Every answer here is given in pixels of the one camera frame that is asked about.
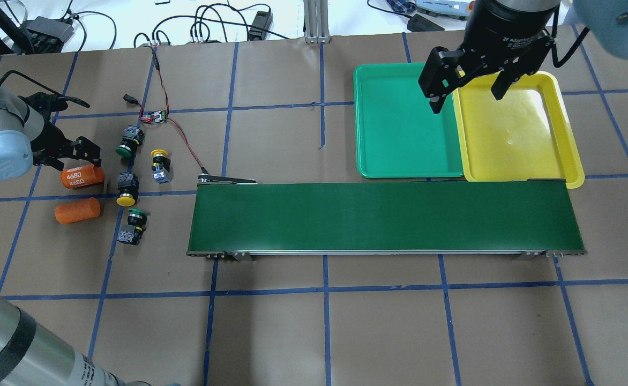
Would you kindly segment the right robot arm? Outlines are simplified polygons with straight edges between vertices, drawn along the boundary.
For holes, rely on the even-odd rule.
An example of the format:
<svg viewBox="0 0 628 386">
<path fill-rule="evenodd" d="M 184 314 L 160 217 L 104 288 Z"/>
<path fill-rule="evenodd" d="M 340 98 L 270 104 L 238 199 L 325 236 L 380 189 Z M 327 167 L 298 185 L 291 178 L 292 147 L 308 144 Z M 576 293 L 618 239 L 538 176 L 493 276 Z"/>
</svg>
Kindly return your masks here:
<svg viewBox="0 0 628 386">
<path fill-rule="evenodd" d="M 441 112 L 457 88 L 493 73 L 492 94 L 502 99 L 522 76 L 537 73 L 548 54 L 561 68 L 589 32 L 607 52 L 628 60 L 628 1 L 574 1 L 571 13 L 584 29 L 562 58 L 556 43 L 559 10 L 559 1 L 476 1 L 461 46 L 434 47 L 418 78 L 432 112 Z"/>
</svg>

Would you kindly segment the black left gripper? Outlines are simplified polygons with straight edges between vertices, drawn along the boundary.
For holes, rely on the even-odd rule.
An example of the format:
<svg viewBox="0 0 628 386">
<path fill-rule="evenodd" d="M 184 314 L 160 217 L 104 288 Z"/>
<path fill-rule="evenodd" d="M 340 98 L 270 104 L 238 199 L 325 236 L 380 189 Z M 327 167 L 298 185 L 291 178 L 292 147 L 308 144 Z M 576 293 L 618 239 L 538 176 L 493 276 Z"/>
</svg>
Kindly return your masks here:
<svg viewBox="0 0 628 386">
<path fill-rule="evenodd" d="M 84 160 L 101 167 L 101 149 L 86 137 L 77 137 L 74 141 L 67 139 L 64 133 L 50 120 L 53 112 L 63 112 L 68 102 L 89 108 L 89 103 L 76 97 L 62 94 L 37 92 L 28 97 L 19 97 L 28 107 L 42 116 L 42 124 L 38 127 L 38 135 L 31 140 L 33 164 L 47 165 L 59 171 L 64 170 L 61 158 Z"/>
</svg>

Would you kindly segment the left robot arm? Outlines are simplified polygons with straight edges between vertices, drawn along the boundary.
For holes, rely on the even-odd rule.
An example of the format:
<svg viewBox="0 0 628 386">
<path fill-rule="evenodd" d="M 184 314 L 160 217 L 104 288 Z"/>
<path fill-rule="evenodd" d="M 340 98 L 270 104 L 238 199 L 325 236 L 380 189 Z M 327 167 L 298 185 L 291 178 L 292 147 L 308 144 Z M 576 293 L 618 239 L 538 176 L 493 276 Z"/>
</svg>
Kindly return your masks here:
<svg viewBox="0 0 628 386">
<path fill-rule="evenodd" d="M 50 116 L 62 112 L 68 103 L 88 107 L 88 103 L 42 86 L 28 97 L 17 96 L 3 86 L 14 71 L 0 78 L 0 180 L 26 174 L 33 166 L 47 165 L 62 171 L 63 159 L 84 160 L 101 166 L 101 149 L 80 136 L 67 139 Z"/>
</svg>

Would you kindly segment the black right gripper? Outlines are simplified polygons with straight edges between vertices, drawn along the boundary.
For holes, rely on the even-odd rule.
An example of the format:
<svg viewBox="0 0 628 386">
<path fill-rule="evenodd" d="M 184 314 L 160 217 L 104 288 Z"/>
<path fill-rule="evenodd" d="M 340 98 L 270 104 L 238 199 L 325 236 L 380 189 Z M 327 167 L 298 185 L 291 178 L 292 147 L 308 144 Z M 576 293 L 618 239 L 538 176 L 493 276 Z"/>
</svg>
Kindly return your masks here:
<svg viewBox="0 0 628 386">
<path fill-rule="evenodd" d="M 434 47 L 418 78 L 432 112 L 477 77 L 495 73 L 491 92 L 502 100 L 522 76 L 537 73 L 554 43 L 544 29 L 558 9 L 559 1 L 476 1 L 461 45 Z"/>
</svg>

